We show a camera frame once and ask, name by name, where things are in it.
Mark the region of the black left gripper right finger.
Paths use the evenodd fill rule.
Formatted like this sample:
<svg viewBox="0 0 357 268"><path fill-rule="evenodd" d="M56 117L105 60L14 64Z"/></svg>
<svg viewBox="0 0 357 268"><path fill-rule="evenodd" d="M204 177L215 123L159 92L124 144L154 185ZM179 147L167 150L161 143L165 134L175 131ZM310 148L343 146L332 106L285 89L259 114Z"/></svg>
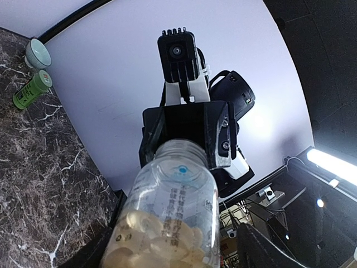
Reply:
<svg viewBox="0 0 357 268"><path fill-rule="evenodd" d="M237 253L240 267L305 267L245 223L237 227Z"/></svg>

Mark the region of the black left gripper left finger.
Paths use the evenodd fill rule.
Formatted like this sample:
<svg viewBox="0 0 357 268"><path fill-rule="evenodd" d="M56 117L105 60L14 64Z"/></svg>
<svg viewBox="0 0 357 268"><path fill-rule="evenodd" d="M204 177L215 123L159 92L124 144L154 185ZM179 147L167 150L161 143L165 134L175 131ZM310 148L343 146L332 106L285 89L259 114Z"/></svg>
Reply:
<svg viewBox="0 0 357 268"><path fill-rule="evenodd" d="M98 235L87 243L70 260L66 261L63 268L97 268L104 255L104 251L113 233L115 223L111 221Z"/></svg>

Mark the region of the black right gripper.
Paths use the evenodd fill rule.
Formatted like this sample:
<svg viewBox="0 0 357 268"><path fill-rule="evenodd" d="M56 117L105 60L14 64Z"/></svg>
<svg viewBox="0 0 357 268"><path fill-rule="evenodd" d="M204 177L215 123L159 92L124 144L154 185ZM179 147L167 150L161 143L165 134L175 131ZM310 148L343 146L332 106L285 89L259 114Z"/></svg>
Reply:
<svg viewBox="0 0 357 268"><path fill-rule="evenodd" d="M141 167L151 162L157 149L173 139L199 145L206 153L210 170L225 168L237 157L237 122L231 102L180 104L143 111Z"/></svg>

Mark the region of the green pill bottle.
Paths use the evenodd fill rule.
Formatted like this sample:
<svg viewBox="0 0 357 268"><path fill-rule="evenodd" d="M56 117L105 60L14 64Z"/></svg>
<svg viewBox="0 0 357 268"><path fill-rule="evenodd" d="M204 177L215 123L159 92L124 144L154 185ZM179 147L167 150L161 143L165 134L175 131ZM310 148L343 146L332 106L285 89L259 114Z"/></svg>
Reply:
<svg viewBox="0 0 357 268"><path fill-rule="evenodd" d="M52 87L50 74L44 70L38 71L13 97L13 104L18 109L25 109L40 95L46 93Z"/></svg>

